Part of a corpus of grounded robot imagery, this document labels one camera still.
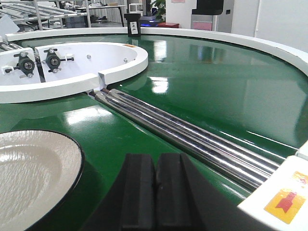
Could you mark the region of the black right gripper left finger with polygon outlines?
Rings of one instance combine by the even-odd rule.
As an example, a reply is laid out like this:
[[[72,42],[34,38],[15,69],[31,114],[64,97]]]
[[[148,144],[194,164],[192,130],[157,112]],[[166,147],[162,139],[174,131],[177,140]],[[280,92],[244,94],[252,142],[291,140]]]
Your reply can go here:
[[[148,154],[126,154],[122,168],[86,223],[88,231],[153,231],[154,177]]]

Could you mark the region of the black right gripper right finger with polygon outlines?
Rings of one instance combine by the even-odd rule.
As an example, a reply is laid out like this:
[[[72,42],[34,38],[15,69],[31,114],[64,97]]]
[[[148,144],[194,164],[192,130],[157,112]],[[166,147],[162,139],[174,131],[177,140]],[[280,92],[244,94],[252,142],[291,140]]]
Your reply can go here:
[[[157,163],[159,231],[263,231],[264,225],[216,190],[186,154],[164,153]]]

